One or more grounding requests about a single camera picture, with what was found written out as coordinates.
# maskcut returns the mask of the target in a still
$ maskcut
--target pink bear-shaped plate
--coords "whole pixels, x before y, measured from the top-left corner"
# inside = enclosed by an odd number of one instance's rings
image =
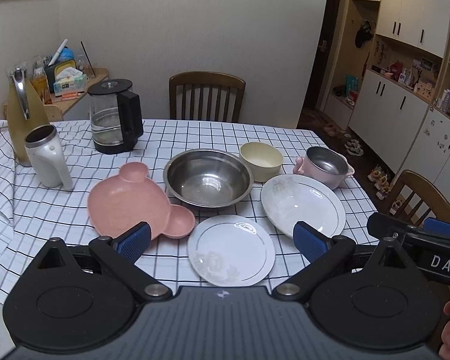
[[[151,239],[160,234],[174,239],[190,234],[195,227],[193,213],[171,204],[147,174],[144,163],[126,163],[118,175],[100,181],[91,189],[88,215],[100,235],[116,238],[140,221],[150,225]]]

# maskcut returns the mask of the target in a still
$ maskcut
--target white thermos cup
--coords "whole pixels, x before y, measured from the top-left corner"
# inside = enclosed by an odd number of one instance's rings
[[[65,163],[56,127],[44,125],[34,128],[25,138],[25,150],[38,179],[47,188],[73,190],[73,180]]]

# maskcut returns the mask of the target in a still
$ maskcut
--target dining table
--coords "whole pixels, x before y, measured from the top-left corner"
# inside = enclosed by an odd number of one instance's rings
[[[284,162],[280,174],[292,173],[295,158],[304,156],[311,146],[326,147],[309,130],[232,124],[209,121],[143,120],[144,134],[133,151],[116,155],[99,153],[94,148],[90,121],[73,120],[53,123],[61,139],[64,155],[74,182],[74,190],[46,188],[40,184],[33,168],[18,164],[13,155],[8,125],[0,120],[0,307],[27,265],[51,237],[66,244],[87,245],[98,233],[92,225],[87,198],[99,181],[116,175],[129,162],[142,162],[149,168],[149,178],[164,190],[174,204],[185,204],[166,189],[163,170],[173,157],[189,149],[216,149],[235,155],[247,142],[264,142],[276,147]],[[282,234],[267,218],[260,202],[263,183],[255,182],[242,201],[218,210],[192,210],[199,223],[216,215],[241,215],[257,222],[269,234],[275,247],[275,263],[258,286],[271,291],[309,263],[295,248],[293,239]],[[364,190],[352,177],[346,178],[334,193],[346,213],[342,235],[358,244],[377,244],[367,233],[367,219],[376,211]],[[135,263],[140,269],[170,287],[211,286],[192,268],[187,253],[188,237],[170,239],[160,235]],[[10,348],[10,340],[1,337],[0,355]]]

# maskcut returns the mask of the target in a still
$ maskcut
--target doorway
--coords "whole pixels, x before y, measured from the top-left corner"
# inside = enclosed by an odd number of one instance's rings
[[[315,61],[308,83],[307,94],[303,102],[303,110],[315,109],[322,87],[325,69],[327,68],[330,48],[334,40],[335,26],[337,24],[340,0],[327,0],[323,13],[322,31],[315,54]]]

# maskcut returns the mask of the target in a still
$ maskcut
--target floor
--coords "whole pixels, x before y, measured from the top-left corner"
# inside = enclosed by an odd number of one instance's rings
[[[318,110],[302,110],[297,128],[301,130],[312,130],[330,149],[344,155],[347,158],[348,163],[355,169],[355,179],[360,183],[360,186],[363,188],[363,190],[365,190],[377,210],[382,212],[383,201],[376,196],[377,190],[373,186],[373,183],[368,180],[367,176],[377,165],[380,165],[383,168],[385,168],[386,166],[381,161],[381,159],[373,152],[373,150],[368,148],[365,144],[362,144],[364,151],[363,156],[356,157],[348,154],[347,150],[344,147],[345,140],[341,139],[340,137],[330,137],[323,130],[323,127],[329,121],[330,120],[328,119],[328,117]]]

